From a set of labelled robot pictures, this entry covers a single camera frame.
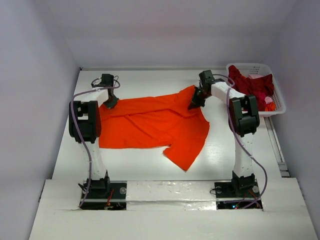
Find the plastic basket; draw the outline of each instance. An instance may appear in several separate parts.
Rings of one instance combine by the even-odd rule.
[[[248,77],[249,74],[258,74],[262,76],[272,74],[274,93],[271,98],[275,103],[275,111],[259,111],[259,116],[266,118],[276,114],[283,114],[286,111],[285,102],[279,91],[277,81],[268,65],[261,63],[230,63],[226,66],[227,75],[229,75],[229,67],[231,65],[234,65],[245,77]]]

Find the t-shirt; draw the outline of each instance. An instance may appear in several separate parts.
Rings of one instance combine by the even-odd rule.
[[[154,148],[169,146],[163,153],[187,171],[202,150],[209,122],[201,108],[188,109],[195,86],[179,93],[119,100],[99,108],[100,148]]]

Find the wall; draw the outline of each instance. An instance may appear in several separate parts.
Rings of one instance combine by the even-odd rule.
[[[296,0],[46,0],[81,67],[261,62]]]
[[[0,0],[0,239],[28,239],[79,68],[48,6]]]
[[[285,161],[297,177],[320,234],[320,1],[298,0],[265,62],[275,73],[286,113],[275,116]]]

